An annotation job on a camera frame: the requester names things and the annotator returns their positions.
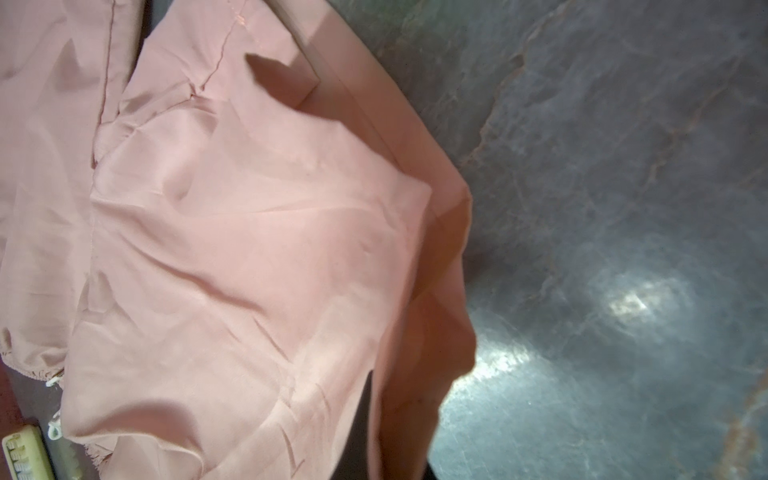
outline pink cloth piece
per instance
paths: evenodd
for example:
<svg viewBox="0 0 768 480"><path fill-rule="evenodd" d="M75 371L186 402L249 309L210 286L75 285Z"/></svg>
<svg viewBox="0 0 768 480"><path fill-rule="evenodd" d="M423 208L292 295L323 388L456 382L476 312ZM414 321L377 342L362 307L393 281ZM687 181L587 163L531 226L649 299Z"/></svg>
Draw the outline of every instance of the pink cloth piece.
<svg viewBox="0 0 768 480"><path fill-rule="evenodd" d="M127 84L137 2L38 5L59 46L0 64L31 119L3 145L46 139L2 161L3 358L65 363L102 478L327 478L370 369L369 474L420 478L472 367L463 180L325 2L269 3L176 0Z"/></svg>

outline pink garment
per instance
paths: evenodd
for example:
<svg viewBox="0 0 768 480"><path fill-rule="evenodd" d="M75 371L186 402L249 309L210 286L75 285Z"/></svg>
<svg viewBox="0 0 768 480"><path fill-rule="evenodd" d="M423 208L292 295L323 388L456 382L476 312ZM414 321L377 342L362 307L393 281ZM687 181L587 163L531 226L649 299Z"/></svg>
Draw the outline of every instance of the pink garment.
<svg viewBox="0 0 768 480"><path fill-rule="evenodd" d="M328 478L371 369L370 477L420 478L472 367L463 180L323 0L268 3L176 0L130 81L140 2L2 6L3 359L65 366L104 479Z"/></svg>

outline yellow plastic object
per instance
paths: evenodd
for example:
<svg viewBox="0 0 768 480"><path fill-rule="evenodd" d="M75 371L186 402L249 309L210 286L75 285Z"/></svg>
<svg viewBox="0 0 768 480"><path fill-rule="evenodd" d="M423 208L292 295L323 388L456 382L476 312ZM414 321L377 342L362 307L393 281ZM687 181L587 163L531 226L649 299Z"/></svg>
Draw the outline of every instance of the yellow plastic object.
<svg viewBox="0 0 768 480"><path fill-rule="evenodd" d="M5 437L2 451L13 480L55 480L37 427L27 425Z"/></svg>

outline marble surface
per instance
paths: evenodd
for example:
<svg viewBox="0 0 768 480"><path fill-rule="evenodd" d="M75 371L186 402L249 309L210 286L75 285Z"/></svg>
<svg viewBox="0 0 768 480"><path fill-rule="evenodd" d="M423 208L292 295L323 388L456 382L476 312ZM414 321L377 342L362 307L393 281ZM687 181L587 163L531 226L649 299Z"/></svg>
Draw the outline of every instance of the marble surface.
<svg viewBox="0 0 768 480"><path fill-rule="evenodd" d="M438 478L768 478L768 2L331 2L475 196Z"/></svg>

